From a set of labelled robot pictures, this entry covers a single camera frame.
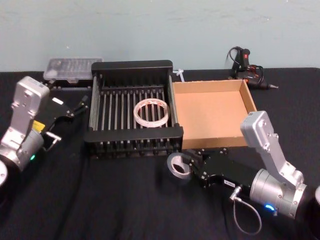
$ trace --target black fabric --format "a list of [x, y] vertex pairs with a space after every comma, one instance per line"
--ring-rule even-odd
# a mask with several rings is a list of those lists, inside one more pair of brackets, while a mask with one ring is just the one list
[[[24, 76], [42, 79], [42, 72], [0, 73], [0, 136], [7, 129], [15, 84]], [[227, 70], [185, 70], [186, 81], [222, 80]], [[284, 155], [303, 172], [305, 182], [320, 184], [320, 70], [275, 68], [265, 80], [279, 89], [253, 90], [258, 110], [266, 110]], [[87, 91], [51, 93], [70, 107]], [[262, 217], [262, 231], [247, 236], [233, 222], [230, 191], [220, 186], [202, 189], [193, 179], [183, 186], [163, 179], [166, 157], [88, 160], [77, 119], [57, 127], [63, 137], [52, 151], [37, 156], [24, 172], [24, 184], [10, 208], [0, 217], [1, 240], [194, 240], [194, 239], [312, 239], [308, 230], [287, 217], [273, 217], [254, 205]], [[263, 168], [254, 150], [239, 147], [230, 157], [250, 167]], [[236, 205], [240, 225], [258, 227], [256, 217]]]

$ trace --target open cardboard box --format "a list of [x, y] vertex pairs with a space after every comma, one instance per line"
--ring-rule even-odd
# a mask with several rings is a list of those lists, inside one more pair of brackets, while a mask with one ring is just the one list
[[174, 82], [182, 149], [246, 146], [240, 125], [257, 111], [244, 80]]

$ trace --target dish rack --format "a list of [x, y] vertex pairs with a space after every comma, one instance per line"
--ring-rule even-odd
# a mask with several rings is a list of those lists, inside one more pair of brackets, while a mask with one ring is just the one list
[[[91, 108], [84, 141], [92, 155], [163, 155], [182, 150], [184, 131], [177, 118], [171, 61], [95, 62], [91, 71]], [[135, 105], [147, 98], [167, 103], [169, 119], [163, 126], [147, 128], [135, 121]], [[163, 115], [157, 105], [140, 111], [147, 121], [157, 121]]]

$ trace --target sticker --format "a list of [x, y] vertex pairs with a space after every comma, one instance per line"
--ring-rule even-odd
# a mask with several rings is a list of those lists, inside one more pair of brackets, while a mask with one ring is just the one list
[[64, 104], [63, 101], [61, 101], [60, 99], [58, 99], [56, 97], [52, 98], [52, 101], [54, 101], [54, 102], [56, 102], [57, 104], [60, 104], [60, 105]]
[[36, 130], [38, 133], [41, 133], [42, 130], [45, 128], [45, 126], [46, 126], [46, 125], [44, 125], [43, 123], [34, 120], [34, 121], [33, 121], [32, 128], [33, 128], [34, 130]]
[[233, 187], [233, 188], [236, 187], [236, 185], [235, 185], [234, 183], [230, 182], [230, 181], [223, 180], [223, 182], [224, 182], [225, 185], [228, 185], [228, 186], [230, 186], [230, 187]]

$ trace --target light blue wall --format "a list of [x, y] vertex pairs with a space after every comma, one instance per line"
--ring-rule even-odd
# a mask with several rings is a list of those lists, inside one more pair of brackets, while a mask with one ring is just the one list
[[0, 0], [0, 71], [43, 71], [52, 57], [222, 69], [235, 45], [265, 68], [320, 67], [319, 11], [318, 0]]

